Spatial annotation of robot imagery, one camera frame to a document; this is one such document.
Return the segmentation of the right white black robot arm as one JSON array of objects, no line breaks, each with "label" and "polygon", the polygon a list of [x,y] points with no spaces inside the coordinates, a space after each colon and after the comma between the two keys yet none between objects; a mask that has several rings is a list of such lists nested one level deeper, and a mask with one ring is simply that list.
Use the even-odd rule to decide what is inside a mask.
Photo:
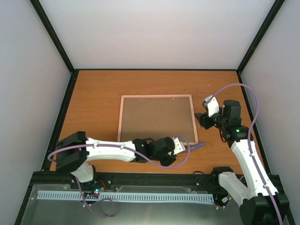
[{"label": "right white black robot arm", "polygon": [[223,142],[235,154],[246,183],[243,184],[228,167],[216,167],[218,184],[239,206],[245,225],[281,225],[289,208],[286,195],[280,194],[268,177],[255,148],[249,128],[242,125],[239,101],[225,100],[219,107],[215,97],[209,96],[202,104],[205,113],[195,113],[201,127],[216,127]]}]

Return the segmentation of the blue red handled screwdriver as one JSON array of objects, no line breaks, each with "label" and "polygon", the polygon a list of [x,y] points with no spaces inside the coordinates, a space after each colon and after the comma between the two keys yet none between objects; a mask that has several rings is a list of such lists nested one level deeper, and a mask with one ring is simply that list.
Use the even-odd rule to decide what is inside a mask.
[{"label": "blue red handled screwdriver", "polygon": [[204,142],[200,142],[200,143],[195,144],[195,145],[190,145],[190,151],[197,150],[197,149],[202,148],[204,146],[205,146]]}]

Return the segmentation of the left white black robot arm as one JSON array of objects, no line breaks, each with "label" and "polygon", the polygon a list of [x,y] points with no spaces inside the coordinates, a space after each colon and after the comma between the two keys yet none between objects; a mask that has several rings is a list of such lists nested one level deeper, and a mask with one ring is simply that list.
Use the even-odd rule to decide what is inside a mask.
[{"label": "left white black robot arm", "polygon": [[78,131],[57,143],[57,150],[68,148],[56,154],[56,171],[71,173],[86,188],[94,188],[98,178],[96,169],[88,162],[92,160],[120,160],[146,163],[158,161],[161,166],[170,166],[176,155],[185,150],[177,137],[134,139],[125,142],[107,142],[87,138],[84,131]]}]

